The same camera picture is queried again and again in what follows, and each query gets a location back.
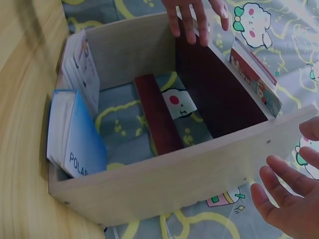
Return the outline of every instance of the cartoon print fabric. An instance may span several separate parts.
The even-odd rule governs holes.
[[[163,98],[174,119],[185,117],[197,110],[197,107],[186,90],[168,89],[162,92]]]
[[[257,3],[246,3],[243,7],[237,6],[234,8],[234,13],[233,27],[241,33],[250,47],[269,48],[273,44],[267,32],[271,22],[270,13],[263,10]]]
[[[245,42],[256,57],[277,78],[276,92],[283,102],[281,114],[296,111],[308,104],[319,104],[319,2],[317,0],[226,0],[231,29],[224,32],[216,16],[212,43],[229,58],[235,36]],[[205,7],[210,7],[207,0]],[[70,32],[104,23],[165,11],[160,0],[63,0]],[[159,79],[162,91],[182,89],[176,75]],[[194,111],[175,119],[185,146],[201,143],[211,136]],[[109,143],[117,168],[135,160],[146,160],[153,154],[137,96],[129,86],[100,95],[100,115],[96,120],[100,134]],[[303,146],[319,148],[319,143],[302,138],[292,150],[288,163],[309,177],[319,173],[299,155]],[[130,157],[123,152],[130,152]],[[199,202],[168,215],[116,227],[116,236],[108,228],[108,239],[288,239],[276,228],[266,224],[255,210],[250,184],[211,195]]]

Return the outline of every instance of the white book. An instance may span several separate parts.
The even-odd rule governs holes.
[[[47,158],[74,178],[106,170],[106,147],[79,91],[54,92]]]
[[[67,38],[61,71],[67,89],[79,90],[91,118],[98,113],[100,79],[87,41],[85,30]]]

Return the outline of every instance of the finger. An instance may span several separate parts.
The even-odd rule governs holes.
[[[176,13],[176,8],[172,7],[172,8],[167,8],[166,10],[167,10],[167,15],[168,15],[170,30],[172,31],[172,33],[175,37],[179,37],[180,30],[179,30],[179,26],[178,26],[178,17],[177,17],[177,13]]]
[[[188,5],[181,5],[179,6],[181,16],[183,18],[183,24],[186,32],[187,41],[190,44],[196,43],[196,36],[194,33],[194,26],[193,26],[193,18],[190,13],[190,9]]]
[[[196,3],[193,3],[193,8],[196,14],[197,23],[198,23],[198,32],[199,32],[199,39],[200,44],[202,46],[208,45],[208,23],[207,23],[207,17],[204,11],[204,5],[202,1],[197,1]]]
[[[267,164],[279,177],[281,177],[297,194],[305,197],[316,186],[318,181],[291,168],[284,160],[277,156],[267,157]]]
[[[299,130],[303,136],[312,141],[319,140],[319,117],[313,117],[312,119],[303,122],[299,125]]]
[[[279,207],[288,207],[300,201],[302,198],[292,195],[284,188],[276,177],[274,171],[264,166],[260,169],[260,177],[270,195],[275,199]]]
[[[319,169],[319,152],[310,147],[302,147],[299,154],[307,163]]]
[[[228,17],[228,7],[224,0],[209,0],[211,7],[217,15],[220,16],[221,26],[223,30],[228,31],[229,29],[229,17]]]
[[[274,227],[281,228],[285,220],[283,209],[276,208],[269,201],[267,194],[259,184],[251,185],[250,190],[253,203],[263,219]]]

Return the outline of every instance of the fingernail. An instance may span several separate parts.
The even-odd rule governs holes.
[[[223,19],[227,19],[228,18],[228,12],[226,9],[223,8],[223,10],[221,11],[221,16]]]

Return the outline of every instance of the dark red panel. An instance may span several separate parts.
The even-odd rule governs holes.
[[[154,75],[134,79],[158,155],[184,148]]]

